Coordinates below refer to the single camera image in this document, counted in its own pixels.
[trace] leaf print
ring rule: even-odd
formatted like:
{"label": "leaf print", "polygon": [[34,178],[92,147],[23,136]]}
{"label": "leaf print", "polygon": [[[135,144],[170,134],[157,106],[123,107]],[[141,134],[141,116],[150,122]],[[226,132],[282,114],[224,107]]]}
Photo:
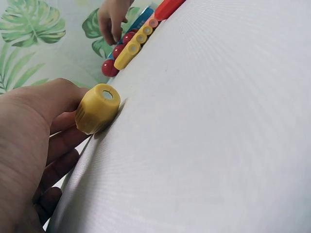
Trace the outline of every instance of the leaf print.
{"label": "leaf print", "polygon": [[112,52],[112,47],[107,44],[107,42],[104,40],[104,38],[100,40],[96,40],[92,43],[92,48],[94,52],[97,53],[100,57],[103,57],[101,54],[101,50],[104,52],[104,58],[107,58],[108,55]]}
{"label": "leaf print", "polygon": [[[82,24],[82,29],[87,38],[95,39],[99,38],[98,40],[93,41],[92,49],[96,52],[97,55],[103,58],[107,58],[107,56],[112,52],[112,47],[107,44],[105,39],[102,37],[102,34],[99,30],[97,12],[99,8],[94,10],[87,19]],[[126,14],[126,18],[128,20],[127,23],[122,23],[122,36],[128,31],[128,29],[132,26],[134,21],[137,19],[140,13],[139,7],[131,7]]]}
{"label": "leaf print", "polygon": [[25,82],[33,75],[35,74],[44,64],[38,64],[34,67],[29,68],[16,82],[13,89],[22,87]]}
{"label": "leaf print", "polygon": [[30,47],[39,41],[53,44],[66,33],[60,12],[42,0],[8,0],[2,14],[0,32],[5,42],[16,47]]}
{"label": "leaf print", "polygon": [[[27,67],[35,53],[29,53],[20,57],[20,48],[9,51],[9,44],[5,43],[0,53],[0,93],[6,93],[12,89],[22,87],[44,64]],[[34,84],[41,84],[47,79]]]}
{"label": "leaf print", "polygon": [[41,85],[41,84],[44,84],[48,81],[49,79],[41,79],[37,82],[34,82],[33,84],[31,84],[31,86],[36,86],[36,85]]}
{"label": "leaf print", "polygon": [[93,11],[82,24],[82,29],[84,33],[86,34],[87,38],[93,39],[93,38],[102,37],[102,34],[99,30],[99,24],[98,24],[98,18],[97,18],[98,10],[99,8]]}

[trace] red marker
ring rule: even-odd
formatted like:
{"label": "red marker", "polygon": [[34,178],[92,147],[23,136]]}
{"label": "red marker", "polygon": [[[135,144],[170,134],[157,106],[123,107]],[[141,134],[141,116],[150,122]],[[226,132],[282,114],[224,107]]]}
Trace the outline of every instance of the red marker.
{"label": "red marker", "polygon": [[155,10],[155,18],[159,21],[168,19],[186,0],[164,0]]}

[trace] finger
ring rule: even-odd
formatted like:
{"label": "finger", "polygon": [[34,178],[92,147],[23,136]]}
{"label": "finger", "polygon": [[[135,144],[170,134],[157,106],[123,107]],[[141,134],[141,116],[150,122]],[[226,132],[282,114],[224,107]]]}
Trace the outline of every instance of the finger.
{"label": "finger", "polygon": [[63,112],[73,112],[87,92],[66,79],[56,79],[42,85],[12,91],[12,97],[33,108],[51,125]]}
{"label": "finger", "polygon": [[109,18],[98,18],[100,32],[102,33],[107,44],[113,45],[114,39],[111,33],[111,27],[109,26],[110,22],[111,20]]}
{"label": "finger", "polygon": [[61,115],[59,115],[52,122],[52,125],[50,128],[50,135],[66,130],[70,126],[73,126],[75,124],[74,117],[75,117],[75,112],[62,113]]}
{"label": "finger", "polygon": [[56,184],[61,178],[63,178],[70,170],[77,164],[79,160],[79,153],[77,150],[64,154],[51,164],[49,164],[43,172],[38,189],[40,193],[44,193],[46,190]]}
{"label": "finger", "polygon": [[123,17],[120,17],[118,14],[113,14],[111,17],[111,32],[113,35],[113,39],[116,43],[118,43],[121,40],[121,35],[122,35],[122,28],[121,28],[121,23],[124,20]]}
{"label": "finger", "polygon": [[52,136],[49,141],[47,165],[76,148],[88,137],[89,135],[79,131],[76,126],[71,126],[65,131]]}
{"label": "finger", "polygon": [[62,191],[57,187],[53,187],[44,193],[38,203],[35,204],[35,209],[38,213],[42,226],[53,215],[61,196]]}

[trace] child's hand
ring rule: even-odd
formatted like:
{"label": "child's hand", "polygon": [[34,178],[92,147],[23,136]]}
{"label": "child's hand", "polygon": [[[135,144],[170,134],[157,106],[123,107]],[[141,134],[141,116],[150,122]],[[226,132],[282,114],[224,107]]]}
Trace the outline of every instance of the child's hand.
{"label": "child's hand", "polygon": [[104,39],[109,45],[116,44],[121,39],[121,23],[134,0],[105,0],[98,11],[98,23]]}

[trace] toy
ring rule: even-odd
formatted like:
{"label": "toy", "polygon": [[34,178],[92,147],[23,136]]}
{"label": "toy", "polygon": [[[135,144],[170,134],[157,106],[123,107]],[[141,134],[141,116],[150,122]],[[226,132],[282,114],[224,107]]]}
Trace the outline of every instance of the toy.
{"label": "toy", "polygon": [[159,21],[155,18],[155,15],[153,14],[145,23],[145,25],[149,25],[153,29],[155,29],[159,25]]}
{"label": "toy", "polygon": [[136,33],[136,32],[138,32],[138,29],[137,29],[137,28],[134,28],[134,29],[131,30],[131,32]]}
{"label": "toy", "polygon": [[133,41],[136,41],[139,44],[144,44],[147,41],[148,37],[144,33],[136,33],[133,37]]}
{"label": "toy", "polygon": [[159,21],[168,19],[186,0],[164,0],[155,10],[155,18]]}
{"label": "toy", "polygon": [[138,54],[140,51],[140,44],[136,41],[130,41],[123,51],[120,53],[118,58],[115,60],[114,66],[118,70],[124,69],[129,62]]}
{"label": "toy", "polygon": [[[114,77],[119,70],[124,69],[139,53],[159,23],[171,16],[183,2],[185,0],[164,0],[156,11],[154,4],[147,7],[109,54],[102,66],[103,74]],[[107,84],[95,86],[85,94],[78,106],[75,115],[77,129],[86,134],[104,129],[117,115],[120,102],[120,96],[113,87]]]}
{"label": "toy", "polygon": [[148,36],[153,33],[153,28],[149,26],[149,22],[156,21],[156,19],[151,16],[150,19],[138,30],[136,35],[131,39],[131,41],[125,46],[123,51],[119,54],[114,62],[116,69],[124,69],[130,61],[138,54],[142,45],[147,41]]}
{"label": "toy", "polygon": [[85,134],[97,133],[110,124],[118,113],[121,99],[107,84],[98,84],[81,100],[75,114],[77,129]]}
{"label": "toy", "polygon": [[112,51],[113,58],[116,59],[124,48],[125,45],[117,45]]}
{"label": "toy", "polygon": [[159,6],[152,3],[147,7],[108,56],[108,61],[102,66],[103,74],[114,77],[118,74],[117,70],[124,69],[139,53],[159,23],[168,19],[185,1],[164,0]]}
{"label": "toy", "polygon": [[107,77],[114,77],[118,74],[119,70],[114,67],[114,60],[109,59],[103,63],[102,73]]}
{"label": "toy", "polygon": [[129,32],[127,34],[124,35],[122,42],[124,44],[127,44],[128,42],[130,42],[130,40],[133,38],[133,36],[135,35],[135,32]]}

